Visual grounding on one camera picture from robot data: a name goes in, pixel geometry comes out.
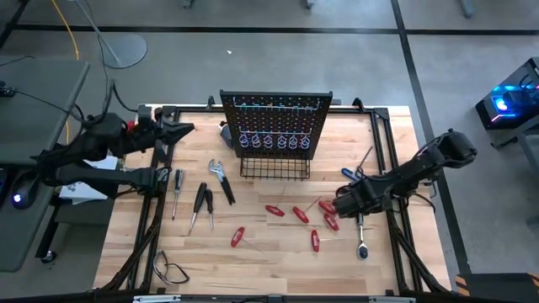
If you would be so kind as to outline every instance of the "table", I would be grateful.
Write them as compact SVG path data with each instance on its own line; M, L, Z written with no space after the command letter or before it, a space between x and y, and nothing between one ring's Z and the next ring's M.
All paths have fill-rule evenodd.
M405 162L418 150L408 107L389 108L392 133L399 162ZM176 220L171 220L173 186L168 185L159 249L168 260L180 264L190 275L188 284L167 286L156 276L152 290L166 287L167 293L207 295L384 295L395 290L395 269L385 214L369 215L365 222L365 238L369 258L355 256L358 232L354 220L339 220L340 231L324 226L316 207L307 215L306 228L291 208L307 207L318 197L330 199L339 186L347 183L340 174L342 167L355 167L373 145L368 117L357 114L330 114L326 119L317 153L311 161L311 177L305 181L246 179L239 176L240 159L226 147L217 125L224 120L219 113L182 113L180 120L192 122L196 130L183 138L173 155L173 168L185 170ZM127 167L149 166L152 153L133 153ZM237 203L230 206L217 177L208 171L208 162L215 158L224 163ZM377 173L376 155L368 156L364 169ZM205 206L199 213L193 233L187 237L193 203L200 182L208 183L214 192L216 229L211 231ZM94 287L103 286L120 269L131 254L140 215L142 198L126 195L115 201L113 214ZM265 205L280 202L284 217L269 214ZM415 246L431 273L446 287L451 287L440 238L432 209L418 199L411 199L408 208ZM234 232L245 226L245 238L264 250L259 252L246 244L230 247ZM324 241L320 252L311 249L310 230L316 227ZM409 263L403 258L408 285L411 283ZM143 270L138 271L140 283ZM179 274L172 274L179 279Z
M3 58L0 62L12 59ZM24 59L0 67L0 80L9 88L71 110L88 69L84 61ZM34 166L35 161L29 157L54 146L66 119L66 113L20 93L2 98L0 125L9 131L0 132L0 167ZM40 185L38 199L27 210L14 209L10 196L3 201L0 243L9 249L0 250L0 272L14 272L23 265L53 193L53 188Z

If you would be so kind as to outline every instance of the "black screwdriver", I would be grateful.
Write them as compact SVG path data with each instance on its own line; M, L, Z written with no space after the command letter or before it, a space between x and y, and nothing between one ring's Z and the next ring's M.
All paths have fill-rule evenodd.
M189 236L191 235L191 232L193 231L193 226L195 225L196 216L199 214L200 207L202 206L202 202L204 202L205 198L205 189L207 187L207 184L202 182L199 186L199 191L196 193L195 198L195 206L193 207L193 217L191 218L191 225L189 226Z
M208 204L208 212L210 213L210 228L213 230L213 193L211 189L205 191L205 202Z
M172 220L176 217L176 205L178 204L179 197L179 187L181 186L182 180L184 179L184 171L181 169L176 169L176 178L174 185L174 207L172 209Z

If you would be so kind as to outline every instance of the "floor stripe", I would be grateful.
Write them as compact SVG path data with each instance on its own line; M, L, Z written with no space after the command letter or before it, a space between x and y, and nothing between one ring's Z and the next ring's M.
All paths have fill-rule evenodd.
M6 41L11 35L11 32L16 28L17 22L19 21L20 16L22 16L24 9L26 8L26 4L28 4L28 1L29 0L23 0L20 2L19 8L17 8L17 11L15 12L11 20L6 24L5 29L0 35L0 50L2 49L3 45L6 44Z
M63 25L19 24L18 30L65 31ZM355 28L268 28L268 27L201 27L201 26L99 26L102 32L121 33L233 33L233 34L353 34L396 35L397 29ZM72 25L71 31L93 32L91 26Z
M419 83L418 73L415 69L414 58L412 57L412 51L410 50L410 44L408 42L407 30L404 27L403 16L398 5L398 0L391 0L391 4L393 7L393 12L395 13L397 27L399 29L399 37L401 40L401 46L403 48L404 61L406 62L406 67L408 68L415 103L418 107L419 119L421 120L421 125L423 126L423 132L426 140L431 141L435 138L435 134L432 129L432 124L430 123L430 117L424 101L421 84ZM453 244L453 251L455 252L459 274L471 274L472 270L468 264L468 257L466 254L466 248L464 247L464 241L462 240L461 229L458 226L455 207L453 206L453 201L451 200L449 185L447 185L446 176L443 170L440 170L437 183L441 203L444 208L444 213L446 214L447 228L449 229L451 243Z
M65 31L63 25L16 24L16 30ZM72 31L91 32L87 25L72 25ZM354 35L399 35L399 29L368 28L281 28L281 27L211 27L211 26L99 26L99 30L110 33L237 33L237 34L354 34ZM537 29L405 29L406 35L539 35Z
M535 29L406 29L407 35L539 35Z

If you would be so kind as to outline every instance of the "blue light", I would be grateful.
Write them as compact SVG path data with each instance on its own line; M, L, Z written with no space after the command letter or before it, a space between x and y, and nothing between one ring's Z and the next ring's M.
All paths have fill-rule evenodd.
M507 110L507 104L505 104L505 101L502 98L496 99L496 107L499 110Z

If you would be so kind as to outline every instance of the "red handle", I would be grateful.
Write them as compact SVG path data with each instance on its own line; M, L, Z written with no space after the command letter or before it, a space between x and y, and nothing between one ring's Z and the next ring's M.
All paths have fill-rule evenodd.
M337 215L337 210L335 210L334 206L329 201L320 201L318 202L318 206L330 215Z
M332 230L338 231L339 226L337 225L337 221L332 215L329 214L323 214L323 219L328 223L329 227L331 227Z
M303 210L300 210L298 209L297 207L294 206L294 208L292 209L294 210L294 214L297 215L298 218L300 218L300 220L303 222L303 223L309 223L309 218L307 218L307 216L305 215L305 213L303 212Z
M278 215L278 216L285 215L285 212L278 209L276 206L266 205L266 210L269 211L270 213L274 214L274 215Z
M234 234L234 237L232 237L232 241L230 242L230 245L232 247L236 247L237 244L242 241L243 233L245 232L245 227L240 227L237 229L236 233Z
M312 250L318 253L320 251L320 238L318 237L317 230L311 231L311 243Z
M135 128L135 121L127 122L127 131L131 131L134 128Z

